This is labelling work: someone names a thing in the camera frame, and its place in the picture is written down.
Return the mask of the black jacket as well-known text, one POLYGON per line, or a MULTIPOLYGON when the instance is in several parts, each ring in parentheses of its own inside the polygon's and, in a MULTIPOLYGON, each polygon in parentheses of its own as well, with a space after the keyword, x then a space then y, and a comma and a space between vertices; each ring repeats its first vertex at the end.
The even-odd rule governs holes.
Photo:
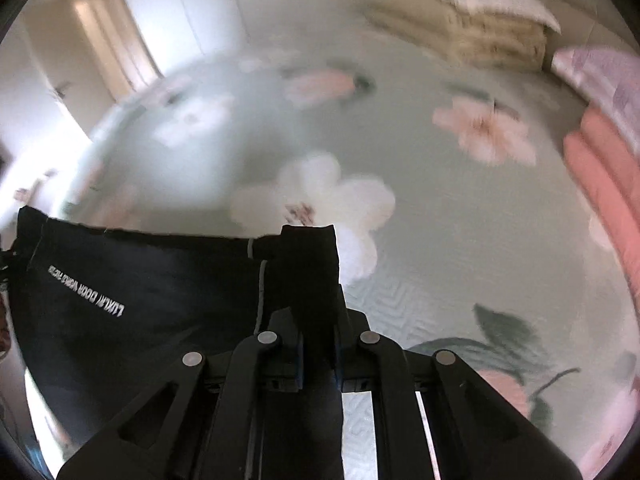
POLYGON ((266 330, 299 336, 305 475, 339 479, 333 228, 225 238, 89 228, 24 207, 6 286, 18 348, 72 441, 63 466, 171 367, 266 330))

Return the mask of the floral green bedspread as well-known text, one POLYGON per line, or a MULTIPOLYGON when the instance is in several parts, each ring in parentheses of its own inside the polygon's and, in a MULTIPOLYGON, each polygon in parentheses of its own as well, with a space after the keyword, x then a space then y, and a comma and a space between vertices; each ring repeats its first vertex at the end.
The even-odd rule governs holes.
POLYGON ((451 344, 596 478, 636 417, 639 331, 563 162, 584 106, 371 29, 201 58, 113 106, 66 220, 257 236, 334 226, 349 307, 451 344))

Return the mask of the white wardrobe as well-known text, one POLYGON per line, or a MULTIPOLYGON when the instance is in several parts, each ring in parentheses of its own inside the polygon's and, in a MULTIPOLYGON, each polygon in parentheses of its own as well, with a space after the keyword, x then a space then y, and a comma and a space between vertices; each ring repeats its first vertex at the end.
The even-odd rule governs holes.
POLYGON ((163 75, 209 55, 239 51, 247 31, 239 0, 125 0, 163 75))

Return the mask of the white bedroom door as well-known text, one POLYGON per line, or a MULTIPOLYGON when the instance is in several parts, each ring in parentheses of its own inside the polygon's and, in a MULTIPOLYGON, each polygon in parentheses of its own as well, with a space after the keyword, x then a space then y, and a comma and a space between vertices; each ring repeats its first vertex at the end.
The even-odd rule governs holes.
POLYGON ((13 200, 46 172, 75 172, 90 148, 54 92, 35 58, 21 21, 1 41, 1 197, 13 200))

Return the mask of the beige folded quilt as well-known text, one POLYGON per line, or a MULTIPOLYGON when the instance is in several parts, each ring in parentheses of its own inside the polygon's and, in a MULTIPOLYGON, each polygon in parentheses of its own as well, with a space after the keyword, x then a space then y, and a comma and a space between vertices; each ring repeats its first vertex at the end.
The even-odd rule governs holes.
POLYGON ((539 72, 544 25, 506 14, 464 12, 440 0, 360 0, 376 27, 427 48, 452 64, 539 72))

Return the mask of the lilac patterned blanket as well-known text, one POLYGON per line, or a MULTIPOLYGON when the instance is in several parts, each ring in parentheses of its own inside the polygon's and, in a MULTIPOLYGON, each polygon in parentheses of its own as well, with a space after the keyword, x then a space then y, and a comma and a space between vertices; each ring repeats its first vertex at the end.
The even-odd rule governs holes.
POLYGON ((639 157, 639 57, 609 47, 563 48, 552 72, 611 119, 639 157))

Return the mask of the pink folded blanket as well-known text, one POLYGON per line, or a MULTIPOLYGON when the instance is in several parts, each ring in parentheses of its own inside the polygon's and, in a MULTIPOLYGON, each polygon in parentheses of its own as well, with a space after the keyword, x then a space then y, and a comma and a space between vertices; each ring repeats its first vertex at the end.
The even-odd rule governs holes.
POLYGON ((596 212, 639 298, 639 162, 612 120, 587 107, 579 128, 563 140, 570 174, 596 212))

